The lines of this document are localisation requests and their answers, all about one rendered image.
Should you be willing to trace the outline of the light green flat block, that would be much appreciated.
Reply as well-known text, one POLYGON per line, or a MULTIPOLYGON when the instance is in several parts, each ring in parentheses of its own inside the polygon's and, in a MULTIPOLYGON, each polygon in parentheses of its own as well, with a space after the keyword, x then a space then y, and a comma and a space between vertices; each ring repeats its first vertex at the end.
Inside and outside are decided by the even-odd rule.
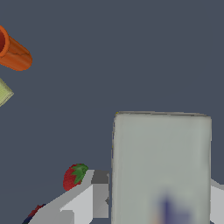
POLYGON ((13 95, 14 93, 12 90, 0 78, 0 107, 3 106, 13 95))

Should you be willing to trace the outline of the red strawberry green leaves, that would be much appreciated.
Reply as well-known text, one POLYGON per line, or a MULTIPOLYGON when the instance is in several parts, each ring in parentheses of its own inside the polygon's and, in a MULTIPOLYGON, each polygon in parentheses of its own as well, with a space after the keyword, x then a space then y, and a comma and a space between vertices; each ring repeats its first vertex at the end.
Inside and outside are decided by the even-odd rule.
POLYGON ((88 167, 84 164, 73 164, 64 175, 63 187, 66 191, 80 185, 84 179, 88 167))

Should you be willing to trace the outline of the pale grey-green box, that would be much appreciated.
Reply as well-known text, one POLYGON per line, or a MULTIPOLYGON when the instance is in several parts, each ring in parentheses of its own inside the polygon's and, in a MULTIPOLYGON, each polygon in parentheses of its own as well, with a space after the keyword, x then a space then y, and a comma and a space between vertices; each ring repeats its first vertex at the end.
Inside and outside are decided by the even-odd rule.
POLYGON ((111 224, 210 224, 212 119, 115 116, 111 224))

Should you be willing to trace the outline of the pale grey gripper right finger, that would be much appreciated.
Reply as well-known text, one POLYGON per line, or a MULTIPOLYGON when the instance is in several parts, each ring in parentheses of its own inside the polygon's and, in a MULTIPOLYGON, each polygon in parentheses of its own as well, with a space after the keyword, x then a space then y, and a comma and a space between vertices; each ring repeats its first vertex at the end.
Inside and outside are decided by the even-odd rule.
POLYGON ((224 185, 211 180, 211 213, 213 224, 224 224, 224 185))

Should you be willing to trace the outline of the orange terracotta cup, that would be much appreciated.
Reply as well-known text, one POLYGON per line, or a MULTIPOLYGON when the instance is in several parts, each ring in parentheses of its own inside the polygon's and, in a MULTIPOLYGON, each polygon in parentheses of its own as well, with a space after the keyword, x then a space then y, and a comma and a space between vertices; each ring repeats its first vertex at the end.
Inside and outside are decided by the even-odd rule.
POLYGON ((30 52, 12 38, 1 25, 0 64, 15 71, 27 70, 32 65, 30 52))

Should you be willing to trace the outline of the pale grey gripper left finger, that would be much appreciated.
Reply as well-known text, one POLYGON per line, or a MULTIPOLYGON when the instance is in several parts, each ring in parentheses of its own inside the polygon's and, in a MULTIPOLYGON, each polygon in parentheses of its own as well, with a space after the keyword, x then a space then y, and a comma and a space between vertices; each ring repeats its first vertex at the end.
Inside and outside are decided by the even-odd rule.
POLYGON ((88 170, 82 183, 40 208, 29 224, 89 224, 109 217, 109 172, 88 170))

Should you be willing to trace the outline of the dark blue red object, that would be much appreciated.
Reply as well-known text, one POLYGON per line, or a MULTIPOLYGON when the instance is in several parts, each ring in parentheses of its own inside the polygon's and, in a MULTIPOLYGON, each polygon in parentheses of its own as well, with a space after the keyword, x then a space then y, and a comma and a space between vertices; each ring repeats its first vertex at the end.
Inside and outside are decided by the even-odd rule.
POLYGON ((31 219, 34 217, 34 215, 37 213, 37 211, 44 207, 46 204, 43 204, 43 205, 37 205, 36 208, 34 210, 31 211, 31 213, 27 216, 27 218, 22 222, 22 224, 28 224, 31 219))

